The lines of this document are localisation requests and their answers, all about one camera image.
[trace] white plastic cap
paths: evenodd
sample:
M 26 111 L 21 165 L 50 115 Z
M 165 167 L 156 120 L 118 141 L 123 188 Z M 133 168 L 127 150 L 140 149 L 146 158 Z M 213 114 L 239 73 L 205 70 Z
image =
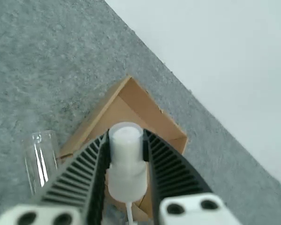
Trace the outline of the white plastic cap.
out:
M 143 161 L 143 129 L 131 122 L 121 122 L 110 128 L 111 165 L 108 170 L 108 190 L 119 202 L 141 199 L 147 190 L 147 168 Z

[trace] ridged rubber pad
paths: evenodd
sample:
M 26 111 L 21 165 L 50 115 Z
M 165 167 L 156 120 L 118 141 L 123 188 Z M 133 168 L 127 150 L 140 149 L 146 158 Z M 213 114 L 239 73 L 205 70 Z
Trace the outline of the ridged rubber pad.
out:
M 144 130 L 143 157 L 150 165 L 154 224 L 158 225 L 159 205 L 166 197 L 212 192 L 190 163 L 158 135 Z
M 106 132 L 66 161 L 32 203 L 74 206 L 79 209 L 86 224 L 101 224 L 105 173 L 109 163 L 110 148 Z

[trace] screw hole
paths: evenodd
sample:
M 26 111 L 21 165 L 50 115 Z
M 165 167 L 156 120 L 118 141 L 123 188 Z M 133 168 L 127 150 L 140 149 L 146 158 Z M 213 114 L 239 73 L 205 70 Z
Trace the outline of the screw hole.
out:
M 70 225 L 71 222 L 72 216 L 68 213 L 63 213 L 55 218 L 53 225 Z
M 184 208 L 178 204 L 170 204 L 167 208 L 169 214 L 179 215 L 184 213 Z
M 31 225 L 36 217 L 37 215 L 35 212 L 27 212 L 19 218 L 18 225 Z
M 215 210 L 218 208 L 218 205 L 211 200 L 204 200 L 201 202 L 201 206 L 205 210 Z

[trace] gray carpet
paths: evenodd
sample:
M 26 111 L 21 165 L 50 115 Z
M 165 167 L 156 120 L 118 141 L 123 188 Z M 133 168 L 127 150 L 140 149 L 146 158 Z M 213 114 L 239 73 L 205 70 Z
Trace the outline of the gray carpet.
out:
M 243 224 L 281 225 L 281 185 L 103 0 L 0 2 L 0 213 L 30 192 L 21 137 L 53 129 L 62 145 L 126 72 L 187 132 L 185 157 Z

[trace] open cardboard box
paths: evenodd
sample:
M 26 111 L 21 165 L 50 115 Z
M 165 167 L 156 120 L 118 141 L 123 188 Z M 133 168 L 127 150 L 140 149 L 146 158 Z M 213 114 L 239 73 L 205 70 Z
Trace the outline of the open cardboard box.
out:
M 76 132 L 68 139 L 61 149 L 62 156 L 73 155 L 84 144 L 98 135 L 104 133 L 114 124 L 128 121 L 139 124 L 170 143 L 178 152 L 183 153 L 187 136 L 181 128 L 154 102 L 146 90 L 144 90 L 135 79 L 127 76 L 117 84 L 113 85 L 106 93 L 105 98 L 99 103 L 98 107 L 88 115 Z M 107 190 L 107 198 L 115 204 L 119 210 L 125 211 L 125 205 L 112 199 Z M 133 207 L 139 207 L 138 214 L 134 219 L 146 220 L 142 212 L 152 218 L 152 204 L 150 185 L 143 197 L 134 202 Z

